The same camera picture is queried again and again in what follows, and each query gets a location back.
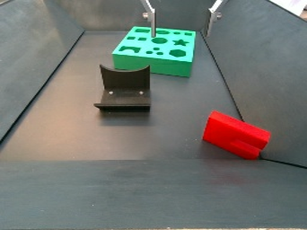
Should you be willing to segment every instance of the green shape sorter block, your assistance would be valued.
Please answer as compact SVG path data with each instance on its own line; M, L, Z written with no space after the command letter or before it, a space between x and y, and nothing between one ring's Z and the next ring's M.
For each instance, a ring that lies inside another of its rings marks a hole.
M133 27L112 52L117 69L136 70L149 65L150 73L189 76L194 53L194 31Z

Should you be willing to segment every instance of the hexagonal hole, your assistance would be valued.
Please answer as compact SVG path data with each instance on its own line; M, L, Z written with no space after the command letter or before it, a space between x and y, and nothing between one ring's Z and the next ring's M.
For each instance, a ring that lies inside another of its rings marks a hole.
M172 49L169 51L169 55L174 56L176 58L184 57L186 55L184 50L180 49Z

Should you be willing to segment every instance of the red rectangular block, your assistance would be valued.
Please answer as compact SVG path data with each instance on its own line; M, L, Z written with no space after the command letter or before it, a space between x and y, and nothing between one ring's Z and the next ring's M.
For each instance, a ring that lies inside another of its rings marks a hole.
M257 158L271 133L243 121L212 111L203 139L244 159Z

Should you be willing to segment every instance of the circular hole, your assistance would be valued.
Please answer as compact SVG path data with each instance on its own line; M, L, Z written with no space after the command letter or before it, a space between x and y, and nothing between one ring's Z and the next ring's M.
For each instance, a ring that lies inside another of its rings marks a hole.
M154 38L154 39L152 39L150 40L153 43L156 43L156 44L164 44L164 43L166 43L168 41L165 40L165 39L162 39L162 38Z

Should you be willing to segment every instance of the black holder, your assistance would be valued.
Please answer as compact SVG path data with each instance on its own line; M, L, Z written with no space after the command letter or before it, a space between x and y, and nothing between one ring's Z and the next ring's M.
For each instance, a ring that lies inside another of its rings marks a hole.
M114 70L100 65L104 91L94 107L104 109L149 109L149 66L134 71Z

